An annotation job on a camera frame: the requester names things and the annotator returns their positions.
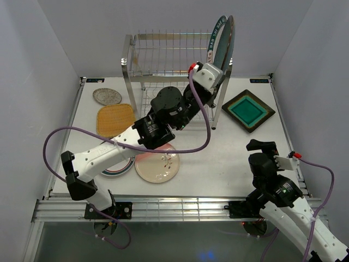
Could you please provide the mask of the dark blue round plate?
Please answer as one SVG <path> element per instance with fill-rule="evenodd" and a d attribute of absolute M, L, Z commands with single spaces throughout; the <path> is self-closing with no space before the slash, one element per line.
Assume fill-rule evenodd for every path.
<path fill-rule="evenodd" d="M 220 33 L 220 38 L 218 45 L 214 50 L 213 64 L 220 68 L 222 71 L 226 71 L 230 60 L 232 58 L 232 53 L 234 49 L 234 39 L 235 39 L 235 27 L 234 18 L 230 15 Z"/>

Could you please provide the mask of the white plate teal lettered rim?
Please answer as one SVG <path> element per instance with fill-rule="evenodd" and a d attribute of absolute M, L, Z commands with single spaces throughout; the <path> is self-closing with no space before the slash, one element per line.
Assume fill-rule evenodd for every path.
<path fill-rule="evenodd" d="M 227 17 L 225 15 L 221 16 L 218 21 L 216 22 L 213 31 L 210 35 L 210 39 L 207 46 L 207 62 L 213 63 L 213 51 L 214 51 L 214 45 L 216 43 L 217 37 L 219 35 L 219 32 L 223 29 L 227 22 Z"/>

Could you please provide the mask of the pink cream floral plate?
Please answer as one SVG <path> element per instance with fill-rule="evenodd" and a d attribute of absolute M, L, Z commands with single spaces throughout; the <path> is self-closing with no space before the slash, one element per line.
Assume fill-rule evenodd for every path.
<path fill-rule="evenodd" d="M 175 177 L 180 158 L 175 153 L 143 153 L 135 158 L 137 174 L 150 183 L 164 183 Z"/>

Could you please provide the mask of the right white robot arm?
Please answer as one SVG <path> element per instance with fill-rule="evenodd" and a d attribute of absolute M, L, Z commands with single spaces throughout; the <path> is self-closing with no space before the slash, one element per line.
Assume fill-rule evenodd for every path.
<path fill-rule="evenodd" d="M 272 222 L 303 253 L 303 261 L 348 261 L 348 246 L 325 226 L 318 213 L 327 199 L 312 209 L 300 188 L 281 171 L 294 171 L 302 157 L 290 152 L 279 156 L 275 142 L 250 140 L 246 149 L 255 190 L 246 198 L 246 210 L 253 217 Z"/>

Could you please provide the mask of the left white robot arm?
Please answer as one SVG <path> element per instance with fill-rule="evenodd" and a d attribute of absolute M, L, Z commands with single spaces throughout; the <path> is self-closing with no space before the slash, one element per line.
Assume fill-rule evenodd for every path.
<path fill-rule="evenodd" d="M 205 105 L 214 101 L 219 85 L 209 87 L 197 81 L 184 92 L 174 86 L 162 88 L 151 100 L 148 114 L 135 121 L 124 132 L 81 153 L 61 154 L 65 181 L 72 200 L 87 200 L 104 218 L 116 211 L 115 200 L 108 189 L 94 178 L 105 169 L 145 152 L 159 153 L 160 146 L 173 140 L 173 129 L 182 130 Z"/>

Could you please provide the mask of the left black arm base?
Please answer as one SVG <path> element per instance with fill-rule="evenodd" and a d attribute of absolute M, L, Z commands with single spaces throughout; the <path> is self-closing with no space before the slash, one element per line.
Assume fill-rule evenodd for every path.
<path fill-rule="evenodd" d="M 133 211 L 132 202 L 116 202 L 114 206 L 109 207 L 102 212 L 115 219 L 131 219 Z M 107 217 L 94 211 L 90 204 L 86 205 L 84 219 L 107 219 Z"/>

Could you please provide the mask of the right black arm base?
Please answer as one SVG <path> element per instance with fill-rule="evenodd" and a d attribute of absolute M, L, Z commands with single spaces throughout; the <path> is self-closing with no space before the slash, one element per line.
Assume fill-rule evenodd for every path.
<path fill-rule="evenodd" d="M 229 218 L 261 218 L 259 212 L 251 209 L 246 201 L 229 201 L 224 210 L 228 210 Z"/>

